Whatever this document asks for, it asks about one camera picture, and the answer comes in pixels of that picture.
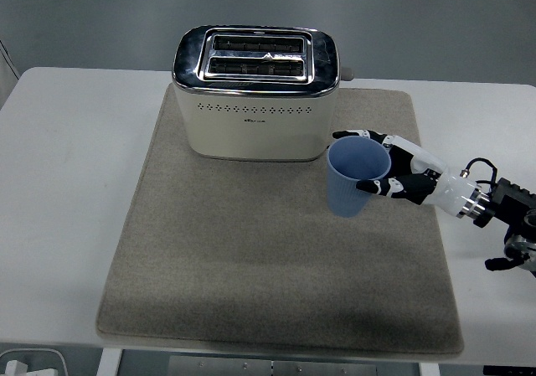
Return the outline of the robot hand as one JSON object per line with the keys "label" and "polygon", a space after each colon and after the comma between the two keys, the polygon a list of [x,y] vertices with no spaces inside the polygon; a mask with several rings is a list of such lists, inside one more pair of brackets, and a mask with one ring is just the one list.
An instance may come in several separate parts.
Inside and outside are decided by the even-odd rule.
{"label": "robot hand", "polygon": [[371,130],[335,131],[327,149],[328,207],[353,217],[372,195],[434,205],[458,218],[480,193],[477,183],[401,136]]}

